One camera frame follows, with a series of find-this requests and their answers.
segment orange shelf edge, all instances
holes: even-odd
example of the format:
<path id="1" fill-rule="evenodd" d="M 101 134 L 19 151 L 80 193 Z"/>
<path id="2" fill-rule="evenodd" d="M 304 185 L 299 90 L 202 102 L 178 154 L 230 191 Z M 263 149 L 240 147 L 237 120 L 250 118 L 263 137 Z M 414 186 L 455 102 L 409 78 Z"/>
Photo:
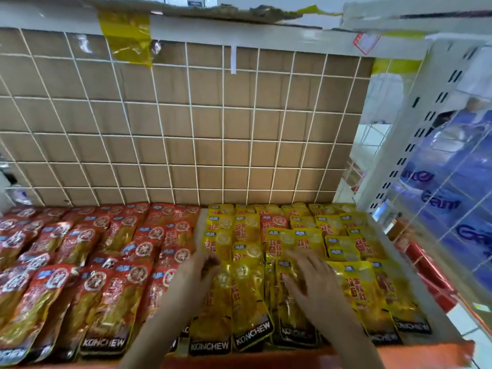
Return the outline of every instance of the orange shelf edge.
<path id="1" fill-rule="evenodd" d="M 475 348 L 474 341 L 414 346 L 386 346 L 378 351 L 386 369 L 438 368 L 469 366 Z M 74 364 L 26 366 L 38 369 L 110 369 L 116 362 L 79 362 Z M 273 351 L 251 354 L 202 357 L 168 357 L 162 365 L 165 369 L 255 369 L 272 367 L 309 367 L 310 369 L 341 368 L 340 360 L 330 348 L 319 350 Z"/>

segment hand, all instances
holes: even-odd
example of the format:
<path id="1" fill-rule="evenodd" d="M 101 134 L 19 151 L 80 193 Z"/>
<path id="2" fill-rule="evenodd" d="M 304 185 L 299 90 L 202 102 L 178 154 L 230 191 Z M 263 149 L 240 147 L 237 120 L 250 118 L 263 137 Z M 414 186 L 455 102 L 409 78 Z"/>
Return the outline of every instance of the hand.
<path id="1" fill-rule="evenodd" d="M 163 294 L 159 311 L 170 314 L 184 324 L 196 316 L 212 280 L 220 272 L 220 259 L 208 250 L 194 253 L 184 261 Z"/>
<path id="2" fill-rule="evenodd" d="M 286 254 L 303 272 L 306 294 L 289 277 L 286 277 L 285 284 L 308 320 L 330 341 L 337 339 L 341 330 L 353 328 L 362 331 L 336 280 L 335 271 L 313 251 L 296 249 L 287 250 Z"/>

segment left hand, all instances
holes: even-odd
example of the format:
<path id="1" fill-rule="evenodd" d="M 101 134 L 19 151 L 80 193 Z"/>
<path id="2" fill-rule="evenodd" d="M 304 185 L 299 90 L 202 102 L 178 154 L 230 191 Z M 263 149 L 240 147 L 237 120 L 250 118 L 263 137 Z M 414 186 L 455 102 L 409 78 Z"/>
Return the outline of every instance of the left hand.
<path id="1" fill-rule="evenodd" d="M 194 253 L 174 274 L 163 294 L 159 312 L 171 315 L 183 324 L 196 316 L 212 280 L 220 273 L 220 259 L 208 250 Z"/>

